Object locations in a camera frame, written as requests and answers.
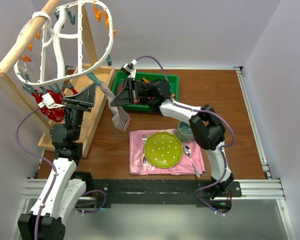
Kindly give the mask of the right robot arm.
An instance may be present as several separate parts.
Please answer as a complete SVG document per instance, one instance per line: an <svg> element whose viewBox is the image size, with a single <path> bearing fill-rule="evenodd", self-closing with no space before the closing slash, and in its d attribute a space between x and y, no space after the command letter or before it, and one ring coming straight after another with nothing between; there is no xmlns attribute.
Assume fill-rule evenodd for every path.
<svg viewBox="0 0 300 240"><path fill-rule="evenodd" d="M208 156L211 167L211 184L208 187L220 197L231 190L234 176L225 154L225 133L230 126L210 105L194 107L174 100L170 84L166 80L145 83L128 77L110 105L117 107L136 103L149 106L153 113L190 125L194 140Z"/></svg>

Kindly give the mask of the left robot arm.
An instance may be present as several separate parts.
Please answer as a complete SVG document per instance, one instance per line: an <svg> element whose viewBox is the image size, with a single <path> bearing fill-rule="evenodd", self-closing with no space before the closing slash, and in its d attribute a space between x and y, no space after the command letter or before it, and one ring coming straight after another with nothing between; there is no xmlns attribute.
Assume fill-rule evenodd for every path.
<svg viewBox="0 0 300 240"><path fill-rule="evenodd" d="M55 147L51 172L34 206L29 213L22 213L17 225L23 240L62 240L66 221L81 196L89 196L94 184L87 180L89 173L77 173L82 157L83 143L78 142L84 112L95 105L95 83L81 92L65 96L61 104L55 103L49 93L42 96L39 108L63 108L65 122L50 128Z"/></svg>

